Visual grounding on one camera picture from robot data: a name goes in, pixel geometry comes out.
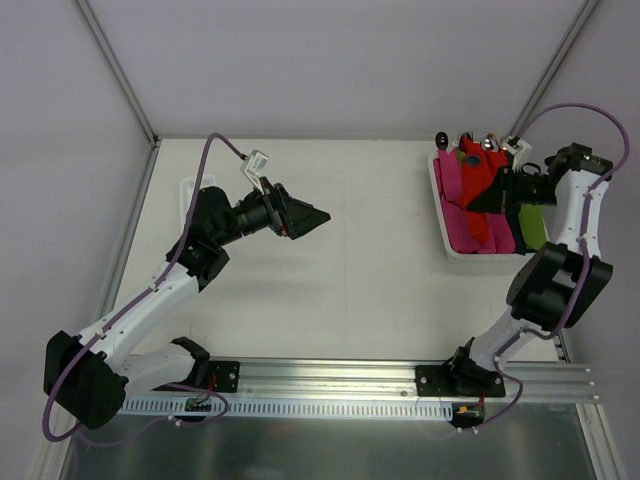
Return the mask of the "blue plastic spoon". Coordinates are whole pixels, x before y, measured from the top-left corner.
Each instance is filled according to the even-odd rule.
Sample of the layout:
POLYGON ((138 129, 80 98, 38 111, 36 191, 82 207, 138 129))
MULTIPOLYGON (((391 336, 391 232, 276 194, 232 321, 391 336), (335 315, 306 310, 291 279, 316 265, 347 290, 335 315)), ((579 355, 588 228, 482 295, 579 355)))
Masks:
POLYGON ((478 165, 481 163, 481 159, 480 159, 478 156, 476 156, 476 155, 467 155, 467 156, 464 158, 464 162, 465 162, 467 165, 470 165, 470 166, 476 167, 476 166, 478 166, 478 165))

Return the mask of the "red paper napkin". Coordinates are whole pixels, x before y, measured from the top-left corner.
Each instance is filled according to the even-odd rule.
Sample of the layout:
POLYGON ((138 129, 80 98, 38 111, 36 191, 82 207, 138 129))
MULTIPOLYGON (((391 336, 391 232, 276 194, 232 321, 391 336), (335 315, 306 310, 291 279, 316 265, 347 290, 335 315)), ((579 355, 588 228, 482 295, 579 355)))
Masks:
POLYGON ((469 211, 468 204, 492 183, 497 171, 508 165, 508 160, 502 150, 484 150, 480 143, 474 142, 467 134, 460 138, 459 150, 464 157, 459 163, 461 194, 458 203, 464 210, 470 237, 479 244, 487 244, 491 232, 488 220, 484 213, 469 211), (481 163, 476 167, 467 165, 464 162, 467 155, 478 156, 481 163))

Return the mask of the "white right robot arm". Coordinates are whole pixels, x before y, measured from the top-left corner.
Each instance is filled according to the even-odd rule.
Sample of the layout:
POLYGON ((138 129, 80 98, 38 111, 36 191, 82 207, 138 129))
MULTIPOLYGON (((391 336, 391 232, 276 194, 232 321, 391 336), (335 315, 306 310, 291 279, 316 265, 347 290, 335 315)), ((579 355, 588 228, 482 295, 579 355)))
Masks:
POLYGON ((577 143, 545 160, 543 173, 501 168, 470 206, 482 213, 549 205, 555 223, 543 246, 514 277, 505 313, 482 335, 459 347, 444 368, 456 396, 502 397, 504 362, 533 339, 574 326, 613 274, 598 245, 601 202, 613 164, 577 143))

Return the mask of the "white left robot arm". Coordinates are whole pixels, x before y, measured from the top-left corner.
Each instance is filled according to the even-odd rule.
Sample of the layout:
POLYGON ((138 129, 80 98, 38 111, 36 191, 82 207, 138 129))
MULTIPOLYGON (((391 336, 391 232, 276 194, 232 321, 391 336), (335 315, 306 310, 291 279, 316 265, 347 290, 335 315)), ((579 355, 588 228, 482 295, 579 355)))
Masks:
POLYGON ((53 406, 95 430, 108 423, 124 402, 166 384, 203 387, 209 354, 187 337, 145 355, 134 349, 177 307, 202 292, 225 268, 226 245, 263 229, 295 240, 330 221, 329 213, 292 197, 280 183, 262 177, 236 204, 217 186, 192 195, 184 231, 146 284, 118 309, 75 335, 56 333, 47 343, 43 390, 47 403, 43 432, 53 406))

